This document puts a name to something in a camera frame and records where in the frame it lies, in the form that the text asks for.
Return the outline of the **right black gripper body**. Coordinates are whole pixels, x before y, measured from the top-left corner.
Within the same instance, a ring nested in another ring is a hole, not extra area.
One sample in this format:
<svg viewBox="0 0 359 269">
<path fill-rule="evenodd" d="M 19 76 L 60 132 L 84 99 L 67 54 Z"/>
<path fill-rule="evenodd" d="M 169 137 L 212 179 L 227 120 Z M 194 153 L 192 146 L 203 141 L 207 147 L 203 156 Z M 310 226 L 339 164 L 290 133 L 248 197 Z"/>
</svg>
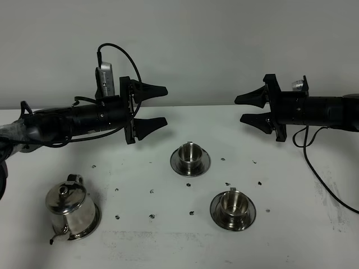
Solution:
<svg viewBox="0 0 359 269">
<path fill-rule="evenodd" d="M 263 81 L 268 89 L 271 123 L 275 130 L 276 141 L 284 142 L 287 138 L 286 126 L 304 125 L 303 105 L 309 96 L 305 92 L 282 91 L 275 74 L 266 74 Z"/>
</svg>

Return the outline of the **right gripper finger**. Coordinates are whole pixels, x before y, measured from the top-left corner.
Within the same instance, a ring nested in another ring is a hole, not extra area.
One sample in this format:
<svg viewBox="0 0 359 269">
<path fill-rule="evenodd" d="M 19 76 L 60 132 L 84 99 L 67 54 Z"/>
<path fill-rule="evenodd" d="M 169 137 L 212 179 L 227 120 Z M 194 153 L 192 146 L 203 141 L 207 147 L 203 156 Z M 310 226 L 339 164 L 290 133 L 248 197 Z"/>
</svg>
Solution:
<svg viewBox="0 0 359 269">
<path fill-rule="evenodd" d="M 264 133 L 272 133 L 273 131 L 270 113 L 243 114 L 240 118 L 240 122 L 253 126 Z"/>
<path fill-rule="evenodd" d="M 234 101 L 237 105 L 252 105 L 259 108 L 263 108 L 267 102 L 268 89 L 266 85 L 247 94 L 238 95 Z"/>
</svg>

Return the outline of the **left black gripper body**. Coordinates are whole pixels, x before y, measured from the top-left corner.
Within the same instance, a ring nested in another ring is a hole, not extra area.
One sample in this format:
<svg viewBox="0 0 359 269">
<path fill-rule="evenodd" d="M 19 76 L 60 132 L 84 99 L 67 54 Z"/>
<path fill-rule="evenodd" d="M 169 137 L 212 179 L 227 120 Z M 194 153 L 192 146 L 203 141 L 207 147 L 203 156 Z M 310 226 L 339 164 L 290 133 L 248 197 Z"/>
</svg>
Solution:
<svg viewBox="0 0 359 269">
<path fill-rule="evenodd" d="M 132 85 L 128 76 L 120 77 L 119 82 L 119 95 L 105 96 L 100 87 L 98 87 L 100 130 L 107 131 L 123 127 L 126 142 L 130 145 L 135 143 L 133 121 L 130 121 L 134 112 L 133 104 L 130 100 L 130 87 Z"/>
</svg>

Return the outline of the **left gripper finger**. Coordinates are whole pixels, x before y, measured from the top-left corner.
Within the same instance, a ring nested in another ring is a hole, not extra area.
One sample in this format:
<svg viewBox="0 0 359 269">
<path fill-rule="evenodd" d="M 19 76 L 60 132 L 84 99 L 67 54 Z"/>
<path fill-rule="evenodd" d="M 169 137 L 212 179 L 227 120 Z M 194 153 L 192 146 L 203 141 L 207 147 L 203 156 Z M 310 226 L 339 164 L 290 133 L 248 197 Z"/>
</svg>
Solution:
<svg viewBox="0 0 359 269">
<path fill-rule="evenodd" d="M 134 80 L 134 101 L 136 104 L 166 95 L 168 95 L 168 90 L 164 86 L 150 85 Z"/>
<path fill-rule="evenodd" d="M 134 119 L 134 136 L 139 140 L 143 140 L 149 134 L 165 127 L 168 123 L 164 117 L 151 119 Z"/>
</svg>

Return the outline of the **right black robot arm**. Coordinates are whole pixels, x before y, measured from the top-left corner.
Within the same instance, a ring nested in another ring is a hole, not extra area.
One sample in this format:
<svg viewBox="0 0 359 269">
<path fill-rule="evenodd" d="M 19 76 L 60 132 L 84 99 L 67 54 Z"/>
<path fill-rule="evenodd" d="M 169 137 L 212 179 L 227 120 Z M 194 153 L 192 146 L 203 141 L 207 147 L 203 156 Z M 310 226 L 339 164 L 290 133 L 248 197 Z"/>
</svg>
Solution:
<svg viewBox="0 0 359 269">
<path fill-rule="evenodd" d="M 240 122 L 266 134 L 276 133 L 276 141 L 287 138 L 287 125 L 319 126 L 358 132 L 358 95 L 310 96 L 306 77 L 294 82 L 291 91 L 282 91 L 275 74 L 263 78 L 264 86 L 238 95 L 237 105 L 251 105 L 270 111 L 261 114 L 243 114 Z"/>
</svg>

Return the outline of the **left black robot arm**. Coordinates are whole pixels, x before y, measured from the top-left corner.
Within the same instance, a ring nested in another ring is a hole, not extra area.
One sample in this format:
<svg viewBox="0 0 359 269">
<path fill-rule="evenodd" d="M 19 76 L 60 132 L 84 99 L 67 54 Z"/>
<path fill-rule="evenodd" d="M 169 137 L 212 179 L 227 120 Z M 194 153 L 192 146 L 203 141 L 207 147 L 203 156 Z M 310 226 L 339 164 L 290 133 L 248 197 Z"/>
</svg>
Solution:
<svg viewBox="0 0 359 269">
<path fill-rule="evenodd" d="M 17 152 L 33 152 L 42 146 L 59 148 L 120 130 L 124 130 L 127 144 L 132 144 L 167 125 L 164 117 L 136 119 L 138 110 L 134 108 L 147 99 L 166 96 L 166 87 L 121 77 L 119 89 L 119 95 L 98 95 L 95 99 L 77 96 L 70 107 L 36 112 L 22 101 L 19 119 L 1 126 L 1 193 L 8 177 L 6 160 Z"/>
</svg>

